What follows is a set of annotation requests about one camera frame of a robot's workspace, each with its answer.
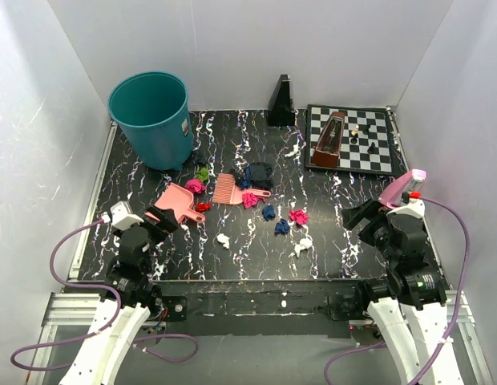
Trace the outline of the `pink dustpan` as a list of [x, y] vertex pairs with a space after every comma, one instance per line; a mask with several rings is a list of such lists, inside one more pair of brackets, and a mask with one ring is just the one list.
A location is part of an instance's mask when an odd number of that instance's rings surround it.
[[179, 224], [186, 218], [196, 223], [204, 223], [206, 220], [204, 214], [194, 210], [193, 204], [193, 193], [171, 182], [156, 201], [154, 207], [162, 210], [172, 209]]

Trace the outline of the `pink hand brush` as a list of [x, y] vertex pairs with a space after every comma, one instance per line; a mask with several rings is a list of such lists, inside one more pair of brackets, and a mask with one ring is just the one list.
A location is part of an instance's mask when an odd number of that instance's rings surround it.
[[235, 181], [235, 177], [229, 173], [219, 173], [216, 178], [216, 185], [212, 195], [212, 202], [215, 204], [240, 205], [243, 203], [243, 195], [251, 193], [256, 197], [268, 198], [272, 196], [270, 191], [247, 188], [241, 190]]

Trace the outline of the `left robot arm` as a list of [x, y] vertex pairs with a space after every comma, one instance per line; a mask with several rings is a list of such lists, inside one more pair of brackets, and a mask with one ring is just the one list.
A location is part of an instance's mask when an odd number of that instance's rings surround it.
[[151, 235], [159, 228], [134, 214], [126, 201], [111, 206], [119, 250], [108, 268], [89, 331], [61, 384], [113, 384], [136, 334], [165, 308], [161, 289], [149, 282]]

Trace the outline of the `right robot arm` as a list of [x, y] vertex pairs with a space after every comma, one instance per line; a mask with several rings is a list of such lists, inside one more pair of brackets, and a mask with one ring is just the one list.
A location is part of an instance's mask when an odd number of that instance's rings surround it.
[[400, 207], [372, 199], [341, 212], [345, 229], [367, 222], [358, 237], [386, 262], [384, 282], [358, 283], [354, 307], [376, 323], [402, 384], [461, 384], [450, 337], [455, 315], [442, 273], [427, 258], [425, 205], [418, 192], [406, 198]]

